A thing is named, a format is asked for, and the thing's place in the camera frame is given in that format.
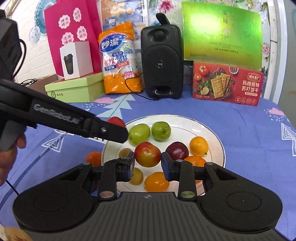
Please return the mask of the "person's left hand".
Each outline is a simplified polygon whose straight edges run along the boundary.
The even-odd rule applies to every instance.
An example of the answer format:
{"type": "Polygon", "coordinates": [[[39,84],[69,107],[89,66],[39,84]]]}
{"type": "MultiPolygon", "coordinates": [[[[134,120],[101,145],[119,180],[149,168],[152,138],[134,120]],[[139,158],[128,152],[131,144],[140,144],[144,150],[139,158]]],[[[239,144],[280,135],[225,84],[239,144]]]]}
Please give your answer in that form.
{"type": "Polygon", "coordinates": [[[7,180],[8,174],[12,169],[18,149],[24,149],[26,147],[26,136],[23,134],[19,137],[16,145],[8,151],[0,152],[0,185],[2,186],[7,180]]]}

